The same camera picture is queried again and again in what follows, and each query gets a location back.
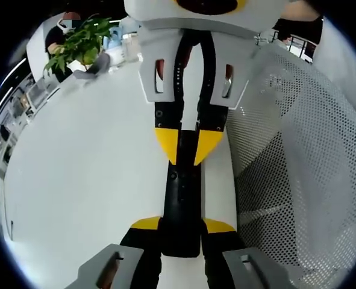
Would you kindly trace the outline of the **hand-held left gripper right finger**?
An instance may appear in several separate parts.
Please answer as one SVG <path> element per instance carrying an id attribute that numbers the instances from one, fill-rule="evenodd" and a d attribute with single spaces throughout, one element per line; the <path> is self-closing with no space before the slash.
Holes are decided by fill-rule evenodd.
<path id="1" fill-rule="evenodd" d="M 204 219 L 202 251 L 209 288 L 294 288 L 287 270 L 256 247 L 246 247 L 235 229 Z"/>

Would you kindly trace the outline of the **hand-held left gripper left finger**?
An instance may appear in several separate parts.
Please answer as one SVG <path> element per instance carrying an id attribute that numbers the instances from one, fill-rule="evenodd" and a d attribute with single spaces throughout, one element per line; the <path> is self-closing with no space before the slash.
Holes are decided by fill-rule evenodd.
<path id="1" fill-rule="evenodd" d="M 81 265 L 67 288 L 157 288 L 160 219 L 149 217 L 133 223 L 119 244 L 109 244 Z"/>

